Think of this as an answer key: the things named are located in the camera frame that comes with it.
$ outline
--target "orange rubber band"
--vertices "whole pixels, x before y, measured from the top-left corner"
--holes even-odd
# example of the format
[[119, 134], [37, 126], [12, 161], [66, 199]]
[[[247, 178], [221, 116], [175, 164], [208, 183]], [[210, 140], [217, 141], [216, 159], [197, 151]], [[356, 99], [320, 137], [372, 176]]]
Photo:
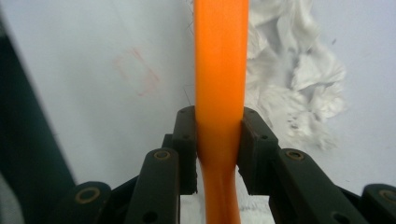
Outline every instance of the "orange rubber band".
[[194, 29], [206, 223], [240, 223], [234, 172], [245, 98], [248, 1], [195, 0]]

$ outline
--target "white surface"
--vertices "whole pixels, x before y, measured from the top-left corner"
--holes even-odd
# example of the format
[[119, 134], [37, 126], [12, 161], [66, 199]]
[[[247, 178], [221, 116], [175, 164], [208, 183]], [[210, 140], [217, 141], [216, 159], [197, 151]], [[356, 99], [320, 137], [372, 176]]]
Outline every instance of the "white surface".
[[193, 84], [184, 2], [3, 1], [14, 43], [78, 183], [116, 187], [171, 133]]
[[[116, 187], [137, 175], [193, 93], [191, 4], [1, 2], [78, 183]], [[314, 1], [322, 42], [347, 69], [348, 111], [329, 120], [339, 147], [308, 153], [358, 194], [396, 186], [395, 11], [394, 1]]]
[[335, 184], [396, 186], [396, 2], [314, 1], [322, 40], [346, 66], [348, 110], [329, 120], [338, 149], [310, 155]]

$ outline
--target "black plastic part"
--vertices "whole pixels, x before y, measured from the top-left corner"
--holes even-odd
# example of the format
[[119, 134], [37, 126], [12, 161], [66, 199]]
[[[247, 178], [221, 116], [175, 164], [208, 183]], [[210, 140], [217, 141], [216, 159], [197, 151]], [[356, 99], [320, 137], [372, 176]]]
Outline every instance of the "black plastic part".
[[275, 170], [298, 216], [297, 223], [368, 223], [306, 153], [280, 150]]
[[197, 142], [194, 109], [194, 106], [189, 106], [177, 112], [175, 129], [172, 135], [172, 149], [177, 151], [180, 157], [181, 195], [190, 195], [197, 192]]
[[76, 186], [62, 199], [49, 217], [49, 224], [112, 223], [111, 189], [101, 182]]
[[269, 195], [270, 163], [279, 151], [278, 140], [260, 115], [245, 108], [237, 165], [250, 195]]
[[124, 224], [179, 222], [178, 155], [171, 148], [150, 151], [140, 171]]
[[361, 212], [370, 223], [396, 223], [396, 188], [384, 184], [366, 186], [361, 196]]
[[114, 208], [114, 224], [122, 223], [125, 219], [138, 178], [139, 176], [136, 176], [111, 191], [111, 202]]
[[26, 224], [44, 223], [75, 186], [11, 43], [0, 38], [0, 171]]
[[361, 197], [359, 195], [350, 192], [349, 190], [340, 187], [338, 188], [341, 190], [341, 192], [343, 192], [344, 196], [346, 196], [346, 198], [353, 204], [353, 206], [359, 209]]

